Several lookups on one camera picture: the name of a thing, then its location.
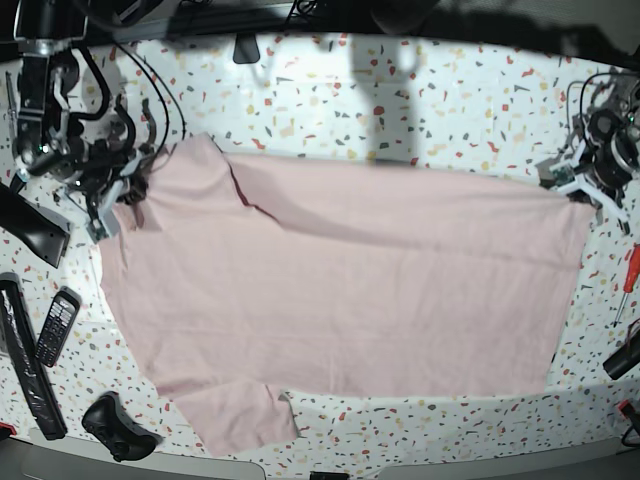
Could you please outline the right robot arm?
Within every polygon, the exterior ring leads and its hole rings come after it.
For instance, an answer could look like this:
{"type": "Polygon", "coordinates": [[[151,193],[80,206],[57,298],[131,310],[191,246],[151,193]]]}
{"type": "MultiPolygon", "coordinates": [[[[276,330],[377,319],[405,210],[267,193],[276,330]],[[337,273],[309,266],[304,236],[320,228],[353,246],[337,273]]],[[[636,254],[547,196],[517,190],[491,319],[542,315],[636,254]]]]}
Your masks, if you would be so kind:
{"type": "Polygon", "coordinates": [[[144,14],[140,2],[128,21],[92,1],[21,1],[13,37],[22,54],[19,106],[14,117],[16,171],[10,189],[19,193],[33,178],[51,175],[85,200],[89,224],[105,228],[114,204],[131,185],[147,151],[136,145],[136,126],[114,96],[82,41],[88,26],[106,33],[133,26],[144,14]],[[86,64],[101,94],[94,112],[75,111],[69,94],[86,64]]]}

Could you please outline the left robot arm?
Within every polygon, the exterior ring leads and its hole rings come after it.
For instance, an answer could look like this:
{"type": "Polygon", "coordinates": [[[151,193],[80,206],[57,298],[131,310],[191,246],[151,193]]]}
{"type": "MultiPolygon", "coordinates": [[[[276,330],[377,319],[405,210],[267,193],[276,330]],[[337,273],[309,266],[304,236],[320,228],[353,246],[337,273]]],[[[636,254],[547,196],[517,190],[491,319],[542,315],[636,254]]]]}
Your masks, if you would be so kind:
{"type": "Polygon", "coordinates": [[[582,83],[567,147],[549,168],[551,188],[607,211],[629,234],[623,199],[627,185],[639,178],[637,72],[611,70],[582,83]]]}

